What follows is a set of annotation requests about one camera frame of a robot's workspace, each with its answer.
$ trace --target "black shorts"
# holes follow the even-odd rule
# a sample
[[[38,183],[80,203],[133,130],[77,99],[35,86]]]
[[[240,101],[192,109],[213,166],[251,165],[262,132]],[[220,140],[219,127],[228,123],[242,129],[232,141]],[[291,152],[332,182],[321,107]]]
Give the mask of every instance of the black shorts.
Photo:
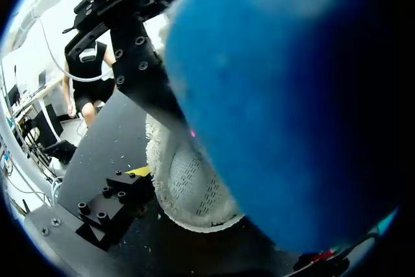
[[[87,88],[75,90],[73,93],[77,112],[81,112],[85,104],[89,102],[93,104],[96,101],[108,101],[115,87],[115,81],[112,78],[91,83],[89,86],[88,84],[89,82],[85,83]]]

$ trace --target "blue sponge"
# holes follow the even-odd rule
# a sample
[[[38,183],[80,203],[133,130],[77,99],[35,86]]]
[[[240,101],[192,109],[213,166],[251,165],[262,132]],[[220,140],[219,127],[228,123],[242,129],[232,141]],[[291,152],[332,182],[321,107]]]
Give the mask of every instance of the blue sponge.
[[[282,248],[352,242],[399,204],[382,0],[181,0],[166,66],[243,212]]]

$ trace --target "black sleeveless top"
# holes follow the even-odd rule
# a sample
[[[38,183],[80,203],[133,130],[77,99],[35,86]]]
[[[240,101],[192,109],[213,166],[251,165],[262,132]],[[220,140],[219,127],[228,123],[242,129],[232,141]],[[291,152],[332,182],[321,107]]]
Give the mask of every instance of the black sleeveless top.
[[[94,61],[82,63],[79,58],[76,60],[66,57],[66,62],[69,68],[69,73],[80,78],[93,78],[102,74],[101,66],[104,60],[104,54],[106,50],[106,44],[97,42],[97,57]],[[79,92],[88,91],[94,88],[95,84],[100,80],[93,82],[80,82],[73,80],[73,89]]]

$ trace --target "yellow tag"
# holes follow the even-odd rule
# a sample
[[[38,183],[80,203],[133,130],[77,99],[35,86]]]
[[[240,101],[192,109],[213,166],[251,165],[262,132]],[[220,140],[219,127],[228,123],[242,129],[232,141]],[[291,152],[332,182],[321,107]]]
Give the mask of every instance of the yellow tag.
[[[150,173],[150,168],[146,165],[145,167],[129,170],[126,173],[134,173],[135,175],[146,176]]]

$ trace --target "black table surface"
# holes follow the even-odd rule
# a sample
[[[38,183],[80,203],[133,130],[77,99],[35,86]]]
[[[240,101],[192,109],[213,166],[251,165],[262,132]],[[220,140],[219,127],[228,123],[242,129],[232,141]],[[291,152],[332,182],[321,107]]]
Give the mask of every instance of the black table surface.
[[[99,112],[67,168],[58,203],[74,215],[91,200],[114,171],[147,164],[146,113],[121,92]],[[227,230],[199,234],[172,222],[156,199],[122,240],[110,248],[143,276],[248,274],[284,276],[298,259],[278,250],[247,218]]]

